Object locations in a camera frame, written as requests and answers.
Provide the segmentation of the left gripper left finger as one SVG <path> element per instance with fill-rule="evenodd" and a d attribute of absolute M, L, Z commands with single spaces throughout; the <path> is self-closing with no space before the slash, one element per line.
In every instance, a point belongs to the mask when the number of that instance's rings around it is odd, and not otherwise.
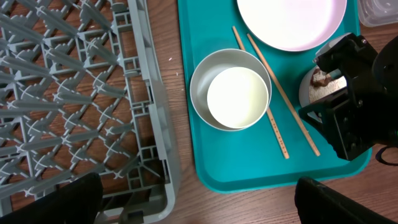
<path fill-rule="evenodd" d="M 7 214 L 1 224 L 93 223 L 103 198 L 101 178 L 89 173 L 47 196 Z"/>

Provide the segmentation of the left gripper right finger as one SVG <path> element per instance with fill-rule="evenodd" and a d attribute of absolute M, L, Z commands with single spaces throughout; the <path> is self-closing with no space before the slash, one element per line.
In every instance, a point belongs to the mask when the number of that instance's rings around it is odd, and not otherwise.
<path fill-rule="evenodd" d="M 309 177 L 299 178 L 294 200 L 301 223 L 397 224 Z"/>

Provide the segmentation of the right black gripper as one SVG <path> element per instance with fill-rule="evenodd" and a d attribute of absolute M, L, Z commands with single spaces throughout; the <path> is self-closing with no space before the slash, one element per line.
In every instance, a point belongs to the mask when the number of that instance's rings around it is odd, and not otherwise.
<path fill-rule="evenodd" d="M 299 109 L 339 158 L 352 161 L 375 144 L 397 147 L 397 39 L 377 52 L 362 36 L 347 33 L 318 50 L 314 62 L 324 72 L 339 70 L 346 90 Z"/>

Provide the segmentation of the brown food chunk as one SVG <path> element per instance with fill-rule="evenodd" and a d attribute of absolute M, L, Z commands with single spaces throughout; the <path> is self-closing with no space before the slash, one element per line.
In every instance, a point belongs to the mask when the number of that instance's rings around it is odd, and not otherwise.
<path fill-rule="evenodd" d="M 314 88 L 325 87 L 332 80 L 333 80 L 332 77 L 328 73 L 325 73 L 321 71 L 318 67 L 316 67 L 311 76 L 310 85 L 313 86 Z"/>

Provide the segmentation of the rice grains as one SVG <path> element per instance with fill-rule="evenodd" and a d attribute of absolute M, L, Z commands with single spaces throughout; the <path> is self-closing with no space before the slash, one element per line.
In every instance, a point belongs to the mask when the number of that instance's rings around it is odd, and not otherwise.
<path fill-rule="evenodd" d="M 346 79 L 344 76 L 342 76 L 339 79 L 333 79 L 327 86 L 322 87 L 322 89 L 326 93 L 325 96 L 327 96 L 327 95 L 334 93 L 344 87 L 346 87 Z"/>

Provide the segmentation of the white paper cup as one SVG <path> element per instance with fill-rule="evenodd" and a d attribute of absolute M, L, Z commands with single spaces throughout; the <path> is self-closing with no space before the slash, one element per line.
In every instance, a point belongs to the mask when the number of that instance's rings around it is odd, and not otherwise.
<path fill-rule="evenodd" d="M 207 104 L 223 126 L 245 129 L 258 122 L 269 107 L 270 94 L 262 77 L 245 67 L 232 67 L 210 83 Z"/>

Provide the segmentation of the grey-green ceramic bowl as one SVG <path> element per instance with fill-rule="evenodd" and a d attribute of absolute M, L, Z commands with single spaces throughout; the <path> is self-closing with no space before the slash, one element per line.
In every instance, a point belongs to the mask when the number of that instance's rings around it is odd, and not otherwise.
<path fill-rule="evenodd" d="M 240 131 L 223 126 L 211 115 L 207 104 L 210 83 L 222 71 L 232 67 L 245 67 L 255 71 L 265 81 L 271 102 L 272 87 L 268 71 L 253 55 L 239 49 L 223 49 L 206 56 L 195 69 L 190 81 L 190 98 L 197 115 L 211 127 L 222 131 Z"/>

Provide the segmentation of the pink-white small bowl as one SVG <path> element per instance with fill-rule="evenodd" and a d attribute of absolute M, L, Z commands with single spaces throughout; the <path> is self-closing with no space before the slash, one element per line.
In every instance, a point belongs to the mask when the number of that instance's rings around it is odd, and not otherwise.
<path fill-rule="evenodd" d="M 309 70 L 301 81 L 299 88 L 299 102 L 302 108 L 323 98 L 326 95 L 322 87 L 314 87 L 311 84 L 311 79 L 316 71 L 319 71 L 317 66 Z"/>

